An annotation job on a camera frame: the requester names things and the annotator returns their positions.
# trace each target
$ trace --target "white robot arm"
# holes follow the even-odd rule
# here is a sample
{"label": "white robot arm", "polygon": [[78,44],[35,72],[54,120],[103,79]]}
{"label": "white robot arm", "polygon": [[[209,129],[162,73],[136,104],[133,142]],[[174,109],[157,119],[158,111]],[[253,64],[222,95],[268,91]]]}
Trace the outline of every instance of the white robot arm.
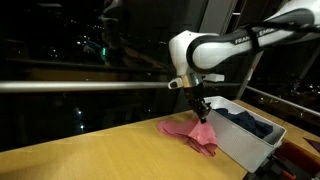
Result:
{"label": "white robot arm", "polygon": [[[253,27],[251,32],[260,48],[318,38],[320,35],[312,32],[319,32],[320,29],[320,0],[292,0],[264,22],[294,25],[300,29],[312,27],[315,31]],[[203,100],[201,74],[213,73],[220,63],[252,50],[251,37],[252,34],[246,29],[223,36],[184,31],[169,42],[178,77],[168,87],[184,88],[190,105],[202,121],[205,121],[210,106]]]}

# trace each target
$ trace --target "pink cloth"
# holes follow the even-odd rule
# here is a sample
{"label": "pink cloth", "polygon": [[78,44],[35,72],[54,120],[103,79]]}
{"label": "pink cloth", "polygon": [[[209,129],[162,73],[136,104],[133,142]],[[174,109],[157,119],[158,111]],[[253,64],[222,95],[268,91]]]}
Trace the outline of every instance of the pink cloth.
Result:
{"label": "pink cloth", "polygon": [[188,144],[206,156],[214,156],[218,147],[216,134],[211,125],[206,122],[201,124],[198,119],[183,123],[162,121],[157,125],[160,132],[187,141]]}

